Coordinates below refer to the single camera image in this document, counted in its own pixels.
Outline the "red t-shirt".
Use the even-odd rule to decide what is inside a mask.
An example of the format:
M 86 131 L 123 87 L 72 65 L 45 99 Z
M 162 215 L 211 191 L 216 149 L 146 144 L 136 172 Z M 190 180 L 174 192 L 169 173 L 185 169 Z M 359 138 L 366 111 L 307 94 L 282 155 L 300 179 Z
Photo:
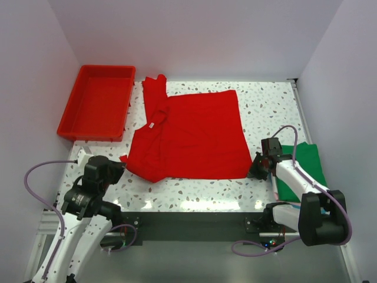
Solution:
M 152 183 L 245 178 L 252 158 L 236 91 L 169 97 L 166 84 L 162 74 L 142 82 L 147 122 L 133 135 L 127 170 Z

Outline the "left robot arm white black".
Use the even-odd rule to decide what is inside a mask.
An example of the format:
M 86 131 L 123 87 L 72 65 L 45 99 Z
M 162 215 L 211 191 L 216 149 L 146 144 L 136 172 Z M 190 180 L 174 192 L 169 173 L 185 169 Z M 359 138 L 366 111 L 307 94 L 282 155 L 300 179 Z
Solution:
M 61 209 L 50 208 L 59 224 L 47 255 L 31 282 L 78 282 L 86 263 L 108 231 L 121 227 L 121 208 L 104 201 L 109 186 L 125 171 L 125 163 L 105 156 L 79 158 L 82 168 L 64 197 Z

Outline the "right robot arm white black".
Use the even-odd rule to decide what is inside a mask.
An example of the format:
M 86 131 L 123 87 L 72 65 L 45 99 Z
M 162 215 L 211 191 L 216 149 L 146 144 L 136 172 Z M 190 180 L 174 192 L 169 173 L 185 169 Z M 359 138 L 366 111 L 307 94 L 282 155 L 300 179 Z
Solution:
M 277 137 L 263 139 L 262 150 L 256 154 L 249 177 L 258 180 L 282 180 L 300 199 L 299 208 L 288 202 L 266 205 L 261 222 L 268 231 L 282 225 L 299 233 L 307 246 L 343 245 L 352 236 L 352 225 L 346 211 L 345 196 L 330 190 L 306 172 L 293 154 L 283 154 Z

